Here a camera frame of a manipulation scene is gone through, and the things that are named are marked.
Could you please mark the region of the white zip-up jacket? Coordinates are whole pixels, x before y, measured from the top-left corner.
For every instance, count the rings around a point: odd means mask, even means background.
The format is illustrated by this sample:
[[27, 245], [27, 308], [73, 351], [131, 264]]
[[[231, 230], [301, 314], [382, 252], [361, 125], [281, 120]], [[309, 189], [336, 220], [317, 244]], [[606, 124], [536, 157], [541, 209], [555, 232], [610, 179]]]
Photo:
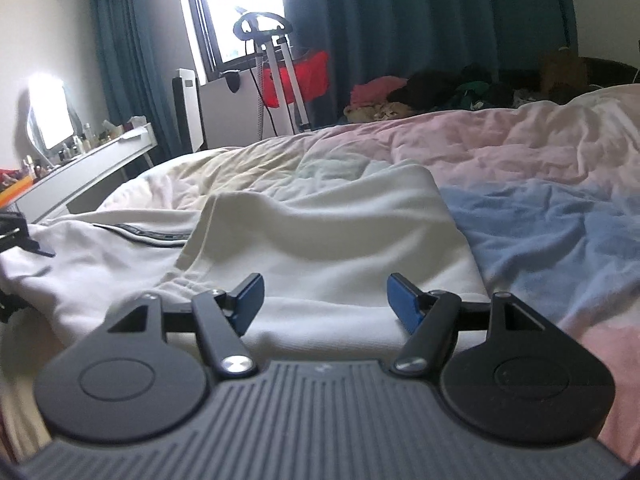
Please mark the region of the white zip-up jacket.
[[214, 191], [184, 209], [126, 200], [34, 226], [53, 250], [12, 249], [1, 284], [28, 302], [5, 356], [50, 359], [146, 292], [183, 302], [262, 275], [245, 341], [255, 356], [387, 358], [405, 339], [387, 304], [392, 273], [424, 290], [487, 296], [469, 244], [431, 173], [343, 158], [260, 191]]

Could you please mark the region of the dark green clothes pile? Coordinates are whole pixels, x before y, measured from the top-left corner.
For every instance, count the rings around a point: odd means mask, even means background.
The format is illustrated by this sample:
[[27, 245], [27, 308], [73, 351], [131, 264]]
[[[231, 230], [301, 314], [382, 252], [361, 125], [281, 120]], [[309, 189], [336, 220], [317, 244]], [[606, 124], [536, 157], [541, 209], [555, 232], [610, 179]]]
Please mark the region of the dark green clothes pile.
[[472, 64], [457, 73], [420, 70], [390, 92], [386, 101], [402, 103], [418, 112], [510, 108], [514, 90], [496, 81], [489, 70]]

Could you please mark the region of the white dresser desk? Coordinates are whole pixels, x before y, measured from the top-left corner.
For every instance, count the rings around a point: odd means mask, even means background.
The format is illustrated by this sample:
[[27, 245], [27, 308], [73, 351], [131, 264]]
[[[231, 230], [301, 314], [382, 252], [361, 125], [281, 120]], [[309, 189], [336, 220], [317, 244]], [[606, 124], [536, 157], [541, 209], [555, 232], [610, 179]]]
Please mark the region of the white dresser desk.
[[152, 167], [149, 151], [156, 147], [155, 133], [148, 122], [52, 171], [1, 210], [19, 212], [29, 223], [68, 214], [70, 202], [137, 158], [143, 157]]

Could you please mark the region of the lit vanity mirror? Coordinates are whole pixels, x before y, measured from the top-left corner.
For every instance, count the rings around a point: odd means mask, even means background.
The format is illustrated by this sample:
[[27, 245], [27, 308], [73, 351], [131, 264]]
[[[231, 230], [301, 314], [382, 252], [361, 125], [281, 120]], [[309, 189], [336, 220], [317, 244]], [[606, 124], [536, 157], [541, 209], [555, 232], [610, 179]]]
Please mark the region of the lit vanity mirror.
[[40, 156], [52, 159], [64, 143], [81, 134], [81, 121], [58, 76], [36, 73], [28, 80], [27, 96], [29, 142]]

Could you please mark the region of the pastel pink blue duvet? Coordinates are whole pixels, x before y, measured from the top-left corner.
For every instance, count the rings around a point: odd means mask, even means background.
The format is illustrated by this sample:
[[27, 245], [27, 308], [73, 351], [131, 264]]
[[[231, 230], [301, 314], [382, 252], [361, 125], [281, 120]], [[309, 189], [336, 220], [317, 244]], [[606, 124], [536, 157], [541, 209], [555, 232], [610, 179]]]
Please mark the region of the pastel pink blue duvet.
[[[635, 463], [638, 87], [598, 90], [566, 105], [428, 113], [183, 155], [121, 185], [96, 211], [126, 200], [184, 209], [214, 191], [260, 191], [343, 158], [414, 162], [431, 173], [469, 244], [486, 298], [514, 292], [612, 370], [616, 399], [600, 438]], [[21, 462], [50, 440], [32, 384], [56, 355], [5, 356], [6, 326], [1, 453]]]

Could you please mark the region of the teal curtain left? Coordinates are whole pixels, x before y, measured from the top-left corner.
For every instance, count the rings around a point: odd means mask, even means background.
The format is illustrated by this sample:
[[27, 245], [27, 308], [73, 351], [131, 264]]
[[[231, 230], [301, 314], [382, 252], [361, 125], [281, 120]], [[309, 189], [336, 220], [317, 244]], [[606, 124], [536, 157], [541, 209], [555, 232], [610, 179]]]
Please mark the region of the teal curtain left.
[[110, 118], [123, 124], [145, 116], [155, 131], [160, 158], [186, 149], [172, 117], [174, 102], [160, 73], [149, 0], [91, 0], [96, 52]]

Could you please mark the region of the teal curtain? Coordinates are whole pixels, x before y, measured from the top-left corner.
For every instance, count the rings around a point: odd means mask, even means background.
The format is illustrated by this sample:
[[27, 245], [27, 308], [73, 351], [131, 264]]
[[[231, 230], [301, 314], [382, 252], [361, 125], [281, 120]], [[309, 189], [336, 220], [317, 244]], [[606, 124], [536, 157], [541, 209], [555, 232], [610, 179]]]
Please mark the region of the teal curtain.
[[330, 88], [309, 107], [333, 125], [356, 84], [419, 70], [477, 64], [498, 74], [531, 70], [542, 56], [576, 49], [573, 0], [283, 0], [297, 47], [329, 55]]
[[186, 149], [172, 117], [174, 102], [160, 73], [149, 0], [91, 0], [96, 52], [110, 118], [123, 124], [145, 116], [155, 131], [160, 158]]

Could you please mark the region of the white radiator panel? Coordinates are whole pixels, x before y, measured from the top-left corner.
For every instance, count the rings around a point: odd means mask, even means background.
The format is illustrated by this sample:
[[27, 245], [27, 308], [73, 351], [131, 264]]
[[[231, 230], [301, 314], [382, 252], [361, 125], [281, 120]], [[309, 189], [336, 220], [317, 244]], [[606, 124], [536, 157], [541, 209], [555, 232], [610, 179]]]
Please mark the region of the white radiator panel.
[[262, 104], [250, 70], [201, 84], [194, 70], [179, 68], [171, 87], [183, 151], [195, 153], [247, 146], [285, 136], [288, 127], [278, 110]]

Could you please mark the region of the brown cardboard box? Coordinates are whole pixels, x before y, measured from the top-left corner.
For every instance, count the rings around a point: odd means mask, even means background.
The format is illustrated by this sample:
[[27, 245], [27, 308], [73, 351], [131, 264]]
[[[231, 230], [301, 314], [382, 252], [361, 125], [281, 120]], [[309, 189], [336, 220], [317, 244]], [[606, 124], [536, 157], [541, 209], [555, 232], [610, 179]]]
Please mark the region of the brown cardboard box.
[[586, 63], [574, 50], [562, 47], [545, 54], [541, 59], [541, 92], [550, 96], [557, 88], [575, 91], [588, 89], [588, 70]]

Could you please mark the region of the pink garment in pile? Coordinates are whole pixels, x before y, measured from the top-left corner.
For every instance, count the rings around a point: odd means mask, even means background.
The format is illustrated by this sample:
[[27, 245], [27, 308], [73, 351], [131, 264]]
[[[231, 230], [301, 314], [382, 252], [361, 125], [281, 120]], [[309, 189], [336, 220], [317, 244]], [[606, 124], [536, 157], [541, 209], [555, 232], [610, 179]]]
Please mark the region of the pink garment in pile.
[[349, 105], [352, 107], [368, 106], [386, 101], [390, 92], [405, 87], [406, 78], [397, 76], [382, 76], [372, 79], [365, 84], [355, 84], [350, 92]]

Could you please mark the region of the window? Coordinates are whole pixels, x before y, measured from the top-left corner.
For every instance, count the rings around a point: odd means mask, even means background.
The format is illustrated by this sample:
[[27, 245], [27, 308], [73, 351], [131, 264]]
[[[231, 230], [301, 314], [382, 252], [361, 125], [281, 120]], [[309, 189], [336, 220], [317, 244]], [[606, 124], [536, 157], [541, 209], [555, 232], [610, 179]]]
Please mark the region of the window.
[[253, 51], [233, 32], [234, 23], [243, 13], [284, 14], [283, 0], [180, 0], [180, 4], [195, 70], [203, 84], [241, 64]]

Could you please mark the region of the garment steamer stand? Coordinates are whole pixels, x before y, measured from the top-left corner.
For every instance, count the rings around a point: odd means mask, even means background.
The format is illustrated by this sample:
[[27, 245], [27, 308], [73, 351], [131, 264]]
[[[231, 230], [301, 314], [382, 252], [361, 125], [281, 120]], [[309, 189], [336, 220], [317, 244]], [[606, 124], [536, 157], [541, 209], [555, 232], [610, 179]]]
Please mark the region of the garment steamer stand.
[[265, 83], [270, 80], [276, 103], [282, 113], [288, 134], [309, 131], [311, 123], [303, 100], [288, 35], [292, 24], [279, 14], [239, 10], [240, 17], [233, 32], [244, 46], [254, 44], [255, 66], [259, 78], [257, 92], [263, 108], [269, 108], [265, 96]]

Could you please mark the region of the red cloth on stand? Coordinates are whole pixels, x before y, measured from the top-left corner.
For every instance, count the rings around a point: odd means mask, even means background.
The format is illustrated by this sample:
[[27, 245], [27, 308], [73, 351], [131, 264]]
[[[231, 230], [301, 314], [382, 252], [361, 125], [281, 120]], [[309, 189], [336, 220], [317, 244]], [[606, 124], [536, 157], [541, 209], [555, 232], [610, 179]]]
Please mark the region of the red cloth on stand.
[[[294, 61], [295, 76], [304, 102], [310, 102], [319, 96], [324, 96], [329, 90], [328, 64], [329, 53], [326, 51], [312, 51]], [[280, 101], [268, 64], [262, 66], [262, 97], [265, 106], [279, 107]]]

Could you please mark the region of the teal curtain right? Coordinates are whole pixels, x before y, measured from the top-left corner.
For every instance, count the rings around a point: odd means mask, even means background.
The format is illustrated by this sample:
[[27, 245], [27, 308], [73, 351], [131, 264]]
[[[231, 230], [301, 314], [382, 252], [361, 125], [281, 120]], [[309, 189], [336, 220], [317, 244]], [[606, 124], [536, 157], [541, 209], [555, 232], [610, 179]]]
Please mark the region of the teal curtain right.
[[330, 88], [309, 107], [333, 125], [356, 84], [419, 70], [477, 64], [498, 74], [531, 70], [542, 56], [576, 49], [573, 0], [283, 0], [297, 47], [329, 55]]

